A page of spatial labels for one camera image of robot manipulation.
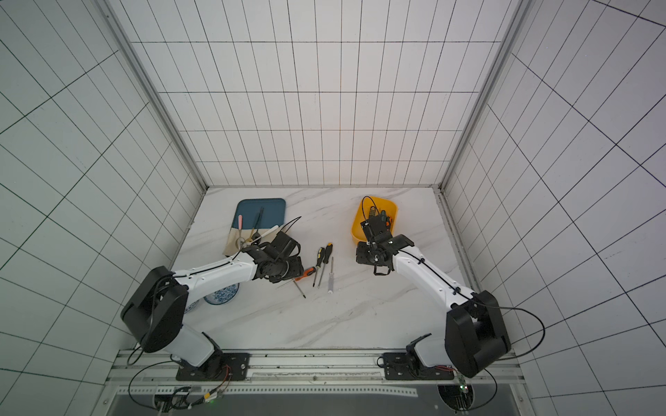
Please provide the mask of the black yellow phillips screwdriver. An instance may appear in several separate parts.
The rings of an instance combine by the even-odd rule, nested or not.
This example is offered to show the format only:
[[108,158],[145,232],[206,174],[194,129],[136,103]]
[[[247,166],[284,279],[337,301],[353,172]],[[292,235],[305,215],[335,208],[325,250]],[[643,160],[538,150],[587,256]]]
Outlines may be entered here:
[[325,253],[325,248],[320,247],[317,252],[317,263],[315,265],[315,277],[313,278],[312,281],[312,287],[315,287],[317,285],[317,275],[324,262],[324,253]]

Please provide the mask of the large orange grey screwdriver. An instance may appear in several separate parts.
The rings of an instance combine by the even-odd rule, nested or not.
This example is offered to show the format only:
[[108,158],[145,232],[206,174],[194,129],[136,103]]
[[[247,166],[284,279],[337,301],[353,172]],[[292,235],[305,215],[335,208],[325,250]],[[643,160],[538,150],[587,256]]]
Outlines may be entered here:
[[297,288],[298,292],[300,293],[300,295],[302,296],[302,298],[303,298],[303,299],[307,299],[307,296],[305,296],[305,293],[304,293],[304,292],[301,290],[301,288],[298,286],[298,283],[297,283],[295,280],[293,280],[292,282],[293,282],[293,284],[296,286],[296,288]]

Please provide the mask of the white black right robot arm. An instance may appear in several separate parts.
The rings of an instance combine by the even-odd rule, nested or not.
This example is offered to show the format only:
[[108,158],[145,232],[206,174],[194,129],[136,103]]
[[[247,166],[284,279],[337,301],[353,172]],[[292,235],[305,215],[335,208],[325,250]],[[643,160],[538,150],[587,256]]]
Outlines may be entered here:
[[424,291],[446,317],[443,346],[453,367],[469,378],[511,350],[497,299],[488,291],[475,292],[459,284],[425,258],[414,243],[399,235],[381,243],[360,242],[357,263],[396,272]]

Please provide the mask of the black screwdriver yellow cap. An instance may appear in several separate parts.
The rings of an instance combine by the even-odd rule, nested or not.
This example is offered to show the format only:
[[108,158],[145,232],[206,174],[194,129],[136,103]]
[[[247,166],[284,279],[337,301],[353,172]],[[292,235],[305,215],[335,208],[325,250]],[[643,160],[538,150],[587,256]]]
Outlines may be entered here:
[[321,256],[322,264],[320,267],[320,274],[319,274],[319,281],[317,284],[317,287],[319,288],[322,284],[322,280],[324,279],[324,271],[326,268],[326,265],[329,263],[329,259],[331,257],[331,253],[333,250],[333,244],[329,243],[324,247],[323,254]]

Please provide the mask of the small clear handled screwdriver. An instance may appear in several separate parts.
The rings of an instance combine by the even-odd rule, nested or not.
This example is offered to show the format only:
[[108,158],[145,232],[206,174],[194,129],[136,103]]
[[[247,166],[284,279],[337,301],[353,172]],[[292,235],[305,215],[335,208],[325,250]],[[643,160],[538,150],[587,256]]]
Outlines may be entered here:
[[335,285],[334,263],[335,263],[335,258],[331,257],[331,260],[330,260],[331,270],[330,270],[329,277],[328,277],[328,294],[333,294],[334,289],[335,289],[334,288],[334,285]]

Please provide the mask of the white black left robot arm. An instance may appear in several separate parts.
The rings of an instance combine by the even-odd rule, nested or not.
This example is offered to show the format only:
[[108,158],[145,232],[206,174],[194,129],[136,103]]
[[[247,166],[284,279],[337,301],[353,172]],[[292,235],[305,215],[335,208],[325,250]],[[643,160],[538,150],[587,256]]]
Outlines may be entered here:
[[201,267],[151,270],[121,312],[121,320],[147,354],[165,351],[183,369],[180,380],[215,381],[239,373],[226,370],[228,355],[212,338],[184,324],[186,308],[216,291],[265,279],[273,284],[302,277],[298,255],[287,256],[267,244],[251,245],[230,258]]

